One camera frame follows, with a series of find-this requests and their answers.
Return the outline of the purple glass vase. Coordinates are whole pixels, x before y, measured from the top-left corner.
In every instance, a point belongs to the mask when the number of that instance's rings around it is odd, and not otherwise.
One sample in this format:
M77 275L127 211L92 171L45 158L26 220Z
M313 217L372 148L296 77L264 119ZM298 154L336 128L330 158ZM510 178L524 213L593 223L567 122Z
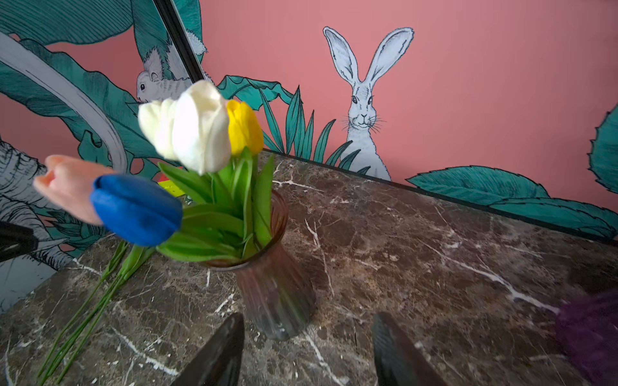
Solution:
M556 338L571 364L593 385L617 384L617 292L560 307Z

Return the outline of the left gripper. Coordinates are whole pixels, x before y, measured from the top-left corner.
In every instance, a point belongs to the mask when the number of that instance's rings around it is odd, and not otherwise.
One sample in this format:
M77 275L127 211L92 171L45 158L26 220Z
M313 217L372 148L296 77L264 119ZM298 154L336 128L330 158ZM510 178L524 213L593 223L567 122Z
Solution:
M6 221L1 222L1 262L33 253L38 245L39 240L32 229Z

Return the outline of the brown ribbed glass vase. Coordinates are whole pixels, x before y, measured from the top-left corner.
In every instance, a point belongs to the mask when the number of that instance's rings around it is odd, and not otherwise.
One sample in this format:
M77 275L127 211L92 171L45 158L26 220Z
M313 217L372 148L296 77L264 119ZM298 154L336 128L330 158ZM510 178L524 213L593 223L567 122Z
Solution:
M246 317L268 339L286 341L302 333L316 310L312 283L299 264L283 247L288 222L288 205L272 192L272 241L248 260L231 264L203 262L215 271L235 274Z

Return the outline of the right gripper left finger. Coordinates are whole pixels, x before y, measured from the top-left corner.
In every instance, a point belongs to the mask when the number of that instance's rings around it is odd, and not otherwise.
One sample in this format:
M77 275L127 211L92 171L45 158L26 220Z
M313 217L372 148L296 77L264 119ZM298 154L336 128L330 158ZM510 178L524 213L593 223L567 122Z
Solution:
M244 317L231 314L171 386L237 385L245 340Z

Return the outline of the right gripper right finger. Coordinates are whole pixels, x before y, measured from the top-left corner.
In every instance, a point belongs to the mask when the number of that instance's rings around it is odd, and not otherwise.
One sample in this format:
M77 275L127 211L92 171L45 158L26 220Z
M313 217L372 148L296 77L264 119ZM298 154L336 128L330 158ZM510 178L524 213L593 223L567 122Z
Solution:
M372 334L378 385L447 385L392 315L376 313Z

